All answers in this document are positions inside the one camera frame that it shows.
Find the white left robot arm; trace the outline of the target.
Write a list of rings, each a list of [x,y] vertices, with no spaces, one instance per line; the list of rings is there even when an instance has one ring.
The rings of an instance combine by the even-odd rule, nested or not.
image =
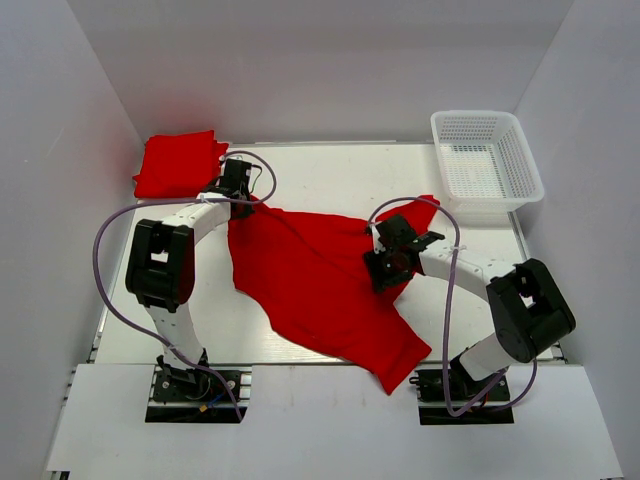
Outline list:
[[[211,387],[206,350],[197,339],[188,306],[195,286],[196,245],[216,228],[253,212],[253,166],[239,159],[223,162],[221,175],[204,187],[201,203],[162,220],[140,220],[134,229],[125,286],[169,342],[158,365],[188,398],[199,399]]]

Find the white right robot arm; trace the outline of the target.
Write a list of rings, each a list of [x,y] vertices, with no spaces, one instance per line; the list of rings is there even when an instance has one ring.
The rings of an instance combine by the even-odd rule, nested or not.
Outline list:
[[[375,224],[374,249],[364,262],[375,292],[420,274],[452,280],[486,301],[494,332],[449,361],[449,384],[472,399],[490,379],[515,363],[530,363],[576,328],[575,317],[546,265],[510,264],[469,252],[428,231],[418,234],[405,217]]]

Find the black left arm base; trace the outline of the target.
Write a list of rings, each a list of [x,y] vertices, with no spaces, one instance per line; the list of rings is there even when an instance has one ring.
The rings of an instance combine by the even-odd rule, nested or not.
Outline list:
[[[249,406],[252,371],[222,368],[221,379],[200,370],[180,372],[156,366],[146,408],[150,424],[239,424],[233,394],[241,415]]]

